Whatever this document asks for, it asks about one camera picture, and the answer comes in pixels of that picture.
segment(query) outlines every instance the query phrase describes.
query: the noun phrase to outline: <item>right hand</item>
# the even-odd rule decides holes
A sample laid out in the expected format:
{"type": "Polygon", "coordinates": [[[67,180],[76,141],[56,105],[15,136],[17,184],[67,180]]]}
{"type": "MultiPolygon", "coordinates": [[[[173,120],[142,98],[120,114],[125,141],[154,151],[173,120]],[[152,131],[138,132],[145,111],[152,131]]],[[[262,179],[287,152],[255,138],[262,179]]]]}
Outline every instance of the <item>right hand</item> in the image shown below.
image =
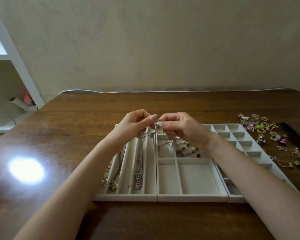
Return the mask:
{"type": "Polygon", "coordinates": [[[164,130],[170,140],[180,137],[201,150],[208,150],[212,139],[218,136],[184,112],[165,113],[159,120],[159,128],[164,130]]]}

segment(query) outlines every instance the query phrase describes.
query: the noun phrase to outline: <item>forearm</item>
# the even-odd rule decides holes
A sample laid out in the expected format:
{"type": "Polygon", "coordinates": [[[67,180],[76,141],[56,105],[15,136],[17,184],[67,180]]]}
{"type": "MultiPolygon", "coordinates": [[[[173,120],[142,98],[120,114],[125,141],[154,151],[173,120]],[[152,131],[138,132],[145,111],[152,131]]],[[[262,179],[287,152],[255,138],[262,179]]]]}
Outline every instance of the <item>forearm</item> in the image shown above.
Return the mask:
{"type": "Polygon", "coordinates": [[[116,147],[108,138],[96,145],[15,239],[75,239],[106,167],[120,150],[116,147]]]}
{"type": "Polygon", "coordinates": [[[225,139],[209,152],[276,239],[300,239],[300,194],[225,139]]]}

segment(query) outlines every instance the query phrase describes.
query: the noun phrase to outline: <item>fingernail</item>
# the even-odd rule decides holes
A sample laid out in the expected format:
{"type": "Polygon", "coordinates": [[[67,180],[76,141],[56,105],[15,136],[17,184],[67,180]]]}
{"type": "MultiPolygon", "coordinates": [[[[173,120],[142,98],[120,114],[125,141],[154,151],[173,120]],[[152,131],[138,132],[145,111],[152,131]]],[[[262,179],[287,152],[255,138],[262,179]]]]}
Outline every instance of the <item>fingernail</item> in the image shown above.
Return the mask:
{"type": "Polygon", "coordinates": [[[164,125],[164,122],[163,122],[163,121],[158,121],[158,122],[157,122],[157,125],[159,125],[159,126],[161,127],[161,126],[164,125]]]}
{"type": "Polygon", "coordinates": [[[151,115],[151,116],[149,117],[149,119],[150,119],[150,120],[155,120],[156,117],[157,117],[157,114],[155,113],[155,114],[151,115]]]}

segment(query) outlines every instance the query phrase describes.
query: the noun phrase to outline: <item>beige wall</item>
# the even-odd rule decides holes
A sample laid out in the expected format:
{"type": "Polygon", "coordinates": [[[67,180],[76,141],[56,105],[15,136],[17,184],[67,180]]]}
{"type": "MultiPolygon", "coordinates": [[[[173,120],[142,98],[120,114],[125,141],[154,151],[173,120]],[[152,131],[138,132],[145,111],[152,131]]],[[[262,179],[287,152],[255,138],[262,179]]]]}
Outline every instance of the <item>beige wall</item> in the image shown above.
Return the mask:
{"type": "Polygon", "coordinates": [[[23,112],[9,100],[12,97],[22,99],[25,91],[26,88],[12,63],[0,61],[0,126],[10,121],[10,116],[16,117],[23,112]]]}
{"type": "Polygon", "coordinates": [[[47,102],[60,91],[300,89],[300,0],[0,0],[47,102]]]}

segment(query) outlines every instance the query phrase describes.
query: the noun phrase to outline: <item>left hand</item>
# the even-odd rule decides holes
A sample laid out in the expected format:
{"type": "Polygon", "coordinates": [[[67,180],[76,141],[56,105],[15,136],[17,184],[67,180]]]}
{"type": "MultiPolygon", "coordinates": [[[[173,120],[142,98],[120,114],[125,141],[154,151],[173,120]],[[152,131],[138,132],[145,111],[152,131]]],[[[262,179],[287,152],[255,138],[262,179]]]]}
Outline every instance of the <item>left hand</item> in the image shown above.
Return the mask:
{"type": "Polygon", "coordinates": [[[157,119],[157,114],[150,115],[144,109],[139,109],[127,113],[116,128],[107,137],[115,140],[120,145],[132,141],[135,137],[140,138],[147,127],[152,125],[157,119]]]}

